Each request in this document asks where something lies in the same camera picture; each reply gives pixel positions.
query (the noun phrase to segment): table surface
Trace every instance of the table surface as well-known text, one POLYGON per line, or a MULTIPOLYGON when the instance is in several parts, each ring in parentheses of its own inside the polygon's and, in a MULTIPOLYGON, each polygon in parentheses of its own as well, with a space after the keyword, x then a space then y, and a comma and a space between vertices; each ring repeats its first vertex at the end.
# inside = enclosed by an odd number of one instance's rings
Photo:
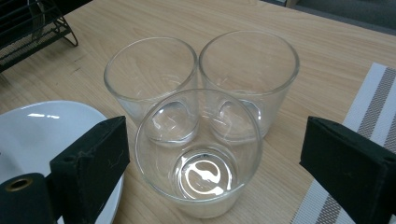
MULTIPOLYGON (((373 62, 396 66, 396 36, 330 21, 256 0, 94 0, 65 16, 78 37, 59 40, 0 75, 0 114, 49 100, 125 115, 103 73, 119 49, 150 36, 180 38, 200 53, 217 35, 263 30, 298 51, 300 73, 264 138, 262 163, 227 214, 197 219, 157 195, 137 172, 125 172, 114 223, 290 223, 312 176, 299 165, 308 116, 342 122, 373 62)), ((130 150, 136 127, 128 118, 130 150)))

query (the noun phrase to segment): white plate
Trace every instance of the white plate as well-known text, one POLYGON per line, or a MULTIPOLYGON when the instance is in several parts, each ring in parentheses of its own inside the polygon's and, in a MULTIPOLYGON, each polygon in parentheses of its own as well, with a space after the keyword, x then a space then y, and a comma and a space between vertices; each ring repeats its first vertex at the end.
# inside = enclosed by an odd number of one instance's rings
MULTIPOLYGON (((0 115, 0 183, 28 173, 47 176, 50 160, 104 119, 94 108, 70 101, 43 102, 0 115)), ((96 223, 112 222, 122 182, 123 176, 96 223)))

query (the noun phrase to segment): gray striped placemat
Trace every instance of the gray striped placemat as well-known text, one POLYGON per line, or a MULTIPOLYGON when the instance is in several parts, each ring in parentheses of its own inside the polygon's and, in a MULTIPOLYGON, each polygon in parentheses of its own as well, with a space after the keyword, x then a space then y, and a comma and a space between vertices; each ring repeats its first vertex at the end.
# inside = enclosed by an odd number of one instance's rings
MULTIPOLYGON (((396 153, 396 69, 373 63, 343 124, 396 153)), ((354 222, 314 180, 291 223, 354 222)), ((396 224, 396 216, 390 223, 396 224)))

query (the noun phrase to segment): dish rack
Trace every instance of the dish rack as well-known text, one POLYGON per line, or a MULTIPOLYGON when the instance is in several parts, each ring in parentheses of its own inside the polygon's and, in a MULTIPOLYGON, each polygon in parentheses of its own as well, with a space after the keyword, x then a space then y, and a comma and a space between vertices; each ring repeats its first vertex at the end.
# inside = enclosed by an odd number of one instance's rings
POLYGON ((78 45, 52 0, 0 0, 0 73, 60 38, 78 45))

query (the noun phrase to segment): clear glass tumbler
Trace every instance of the clear glass tumbler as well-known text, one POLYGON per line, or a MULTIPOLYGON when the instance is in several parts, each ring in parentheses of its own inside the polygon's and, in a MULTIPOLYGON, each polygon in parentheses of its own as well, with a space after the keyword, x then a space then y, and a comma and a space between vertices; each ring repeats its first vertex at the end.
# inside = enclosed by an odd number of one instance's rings
POLYGON ((161 99, 197 87, 197 65, 195 51, 182 40, 146 38, 126 46, 110 59, 105 84, 139 126, 161 99))
POLYGON ((254 117, 232 96, 181 91, 147 113, 134 156, 148 184, 177 208, 193 217, 216 217, 233 206, 255 174, 262 137, 254 117))
POLYGON ((239 99, 258 121, 264 137, 299 71, 295 49, 261 31, 236 31, 211 40, 199 68, 205 88, 239 99))

